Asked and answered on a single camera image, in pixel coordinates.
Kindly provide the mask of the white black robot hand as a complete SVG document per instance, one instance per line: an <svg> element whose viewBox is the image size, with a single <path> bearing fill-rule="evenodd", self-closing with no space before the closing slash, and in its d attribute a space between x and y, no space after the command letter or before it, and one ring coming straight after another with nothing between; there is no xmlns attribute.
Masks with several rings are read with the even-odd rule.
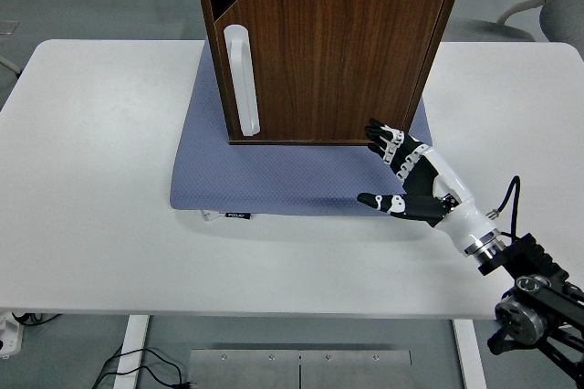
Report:
<svg viewBox="0 0 584 389"><path fill-rule="evenodd" d="M423 221L480 262L504 250L495 223L477 209L470 190L432 146L375 119L365 132L368 148L389 165L404 193L361 193L359 202L394 217Z"/></svg>

